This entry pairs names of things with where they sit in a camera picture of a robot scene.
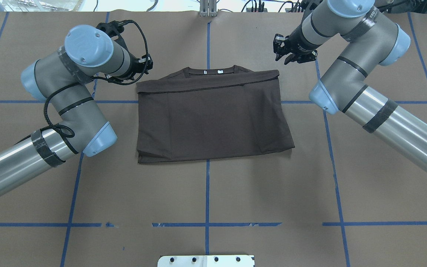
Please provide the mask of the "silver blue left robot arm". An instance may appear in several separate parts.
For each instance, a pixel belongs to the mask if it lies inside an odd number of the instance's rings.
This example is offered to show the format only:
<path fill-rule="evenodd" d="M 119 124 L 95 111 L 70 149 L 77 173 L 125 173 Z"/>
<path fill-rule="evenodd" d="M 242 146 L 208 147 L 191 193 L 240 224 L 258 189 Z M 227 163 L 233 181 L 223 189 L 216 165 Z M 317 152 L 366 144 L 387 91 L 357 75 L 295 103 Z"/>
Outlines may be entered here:
<path fill-rule="evenodd" d="M 43 103 L 46 126 L 0 153 L 0 196 L 78 154 L 94 156 L 117 141 L 87 84 L 130 86 L 153 67 L 133 20 L 78 25 L 63 45 L 22 71 L 21 83 Z"/>

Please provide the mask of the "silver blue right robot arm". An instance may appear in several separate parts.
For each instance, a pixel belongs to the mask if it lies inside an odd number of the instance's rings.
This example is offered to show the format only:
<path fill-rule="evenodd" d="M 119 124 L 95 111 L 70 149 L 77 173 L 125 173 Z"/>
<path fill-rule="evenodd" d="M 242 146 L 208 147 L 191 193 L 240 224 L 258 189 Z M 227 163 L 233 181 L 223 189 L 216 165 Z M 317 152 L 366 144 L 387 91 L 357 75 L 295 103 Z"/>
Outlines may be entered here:
<path fill-rule="evenodd" d="M 345 114 L 427 173 L 427 123 L 368 83 L 375 69 L 408 51 L 410 36 L 373 0 L 317 0 L 315 5 L 290 34 L 274 36 L 276 60 L 315 61 L 319 47 L 340 36 L 346 47 L 318 78 L 310 101 L 331 115 Z"/>

